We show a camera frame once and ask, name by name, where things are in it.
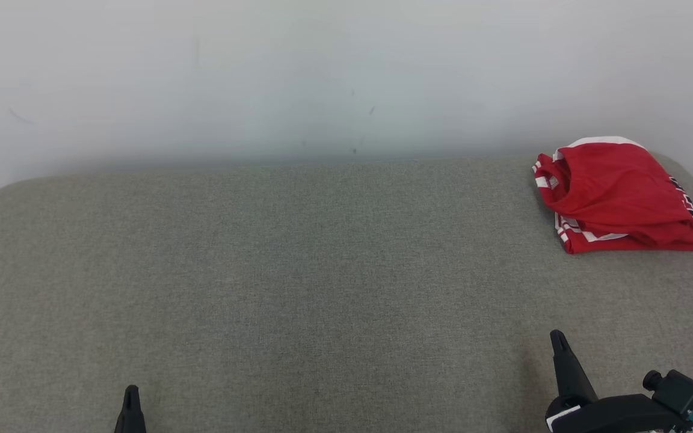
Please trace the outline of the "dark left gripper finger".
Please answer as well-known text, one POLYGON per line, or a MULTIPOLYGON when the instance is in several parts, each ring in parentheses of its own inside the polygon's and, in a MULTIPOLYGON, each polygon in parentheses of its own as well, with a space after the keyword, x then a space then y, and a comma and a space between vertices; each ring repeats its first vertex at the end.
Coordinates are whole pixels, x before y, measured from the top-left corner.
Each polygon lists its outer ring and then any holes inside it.
POLYGON ((135 385, 127 386, 123 406, 115 424, 115 433, 146 433, 145 416, 142 411, 140 392, 135 385))

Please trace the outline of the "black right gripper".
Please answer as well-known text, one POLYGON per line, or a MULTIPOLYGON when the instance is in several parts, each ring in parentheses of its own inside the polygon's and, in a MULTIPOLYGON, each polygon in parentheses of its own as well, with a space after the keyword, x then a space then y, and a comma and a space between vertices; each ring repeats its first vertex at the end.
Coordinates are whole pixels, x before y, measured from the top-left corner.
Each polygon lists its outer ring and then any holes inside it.
POLYGON ((682 431, 684 420, 642 394, 599 399, 562 331, 550 332, 559 397, 546 411, 550 432, 682 431))

